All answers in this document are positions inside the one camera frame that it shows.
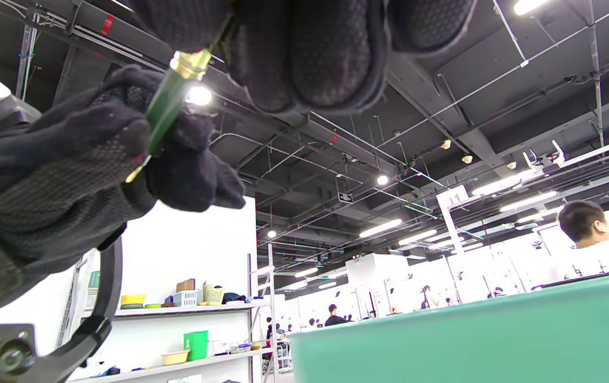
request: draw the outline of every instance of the green surface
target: green surface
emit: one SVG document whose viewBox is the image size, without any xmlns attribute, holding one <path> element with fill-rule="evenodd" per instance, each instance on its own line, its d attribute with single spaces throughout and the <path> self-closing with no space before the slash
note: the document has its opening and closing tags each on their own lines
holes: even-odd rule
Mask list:
<svg viewBox="0 0 609 383">
<path fill-rule="evenodd" d="M 297 383 L 604 383 L 609 277 L 288 338 Z"/>
<path fill-rule="evenodd" d="M 207 335 L 209 331 L 189 332 L 183 335 L 183 349 L 188 353 L 187 361 L 207 358 Z"/>
</svg>

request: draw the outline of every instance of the ceiling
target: ceiling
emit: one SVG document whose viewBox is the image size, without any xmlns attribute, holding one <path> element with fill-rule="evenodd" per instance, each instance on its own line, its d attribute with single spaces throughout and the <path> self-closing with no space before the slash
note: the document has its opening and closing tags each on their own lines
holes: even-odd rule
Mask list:
<svg viewBox="0 0 609 383">
<path fill-rule="evenodd" d="M 112 0 L 83 5 L 70 35 L 63 28 L 70 2 L 38 3 L 42 17 L 34 24 L 39 35 L 26 100 L 41 111 L 100 84 L 122 65 L 163 68 L 171 57 L 168 47 L 138 29 L 131 12 Z M 216 92 L 212 150 L 238 169 L 256 198 L 260 263 L 267 262 L 267 244 L 272 243 L 277 288 L 295 281 L 294 272 L 314 267 L 319 255 L 324 258 L 321 274 L 355 255 L 396 247 L 397 240 L 424 228 L 444 227 L 437 193 L 455 185 L 471 190 L 515 174 L 526 167 L 523 151 L 553 152 L 555 140 L 570 159 L 603 144 L 586 26 L 588 1 L 552 0 L 532 17 L 514 15 L 513 3 L 499 1 L 524 58 L 493 2 L 479 0 L 468 34 L 456 46 L 428 59 L 392 54 L 384 97 L 349 116 L 259 114 L 227 78 L 221 60 L 212 62 L 204 79 Z M 608 145 L 609 0 L 592 4 L 599 65 L 605 72 L 601 97 Z M 28 61 L 20 54 L 27 6 L 22 0 L 0 0 L 0 80 L 14 92 L 19 66 Z M 105 36 L 100 31 L 108 14 L 115 19 Z M 520 65 L 524 59 L 528 65 Z M 440 146 L 447 139 L 452 144 L 444 150 Z M 471 163 L 462 161 L 465 155 L 472 155 Z M 408 162 L 411 169 L 404 165 Z M 511 162 L 518 169 L 507 168 Z M 572 191 L 566 199 L 598 198 L 609 206 L 609 167 L 601 168 L 579 168 L 482 199 L 467 211 L 454 212 L 455 220 L 463 227 L 482 220 L 491 220 L 486 228 L 499 227 L 516 220 L 498 217 L 502 203 L 548 188 Z M 392 178 L 388 187 L 376 184 L 380 172 Z M 585 187 L 598 179 L 608 182 Z M 352 194 L 354 203 L 341 203 L 338 192 Z M 391 232 L 358 237 L 396 218 L 403 223 Z M 269 230 L 277 236 L 268 238 Z M 487 230 L 483 237 L 497 242 L 523 233 L 506 228 Z"/>
</svg>

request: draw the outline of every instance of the black glove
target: black glove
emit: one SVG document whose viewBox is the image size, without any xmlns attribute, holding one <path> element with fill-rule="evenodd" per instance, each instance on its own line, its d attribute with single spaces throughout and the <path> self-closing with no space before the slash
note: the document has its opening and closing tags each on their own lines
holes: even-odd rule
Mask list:
<svg viewBox="0 0 609 383">
<path fill-rule="evenodd" d="M 241 208 L 243 185 L 209 150 L 210 117 L 184 110 L 146 159 L 143 115 L 162 80 L 127 67 L 41 119 L 0 133 L 0 307 L 74 265 L 158 199 L 175 209 Z"/>
<path fill-rule="evenodd" d="M 476 2 L 129 0 L 129 5 L 151 32 L 187 53 L 209 46 L 232 14 L 237 27 L 219 54 L 253 104 L 275 114 L 372 105 L 385 85 L 390 48 L 416 55 L 445 50 L 465 32 Z"/>
</svg>

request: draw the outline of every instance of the basket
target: basket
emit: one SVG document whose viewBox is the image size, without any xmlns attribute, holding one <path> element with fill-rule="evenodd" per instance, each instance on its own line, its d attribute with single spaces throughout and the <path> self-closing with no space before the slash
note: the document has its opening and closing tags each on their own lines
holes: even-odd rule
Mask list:
<svg viewBox="0 0 609 383">
<path fill-rule="evenodd" d="M 174 295 L 174 307 L 195 307 L 198 305 L 198 291 L 179 291 Z"/>
<path fill-rule="evenodd" d="M 203 296 L 205 297 L 205 302 L 207 302 L 208 306 L 218 306 L 221 305 L 222 300 L 224 299 L 224 289 L 203 285 Z"/>
</svg>

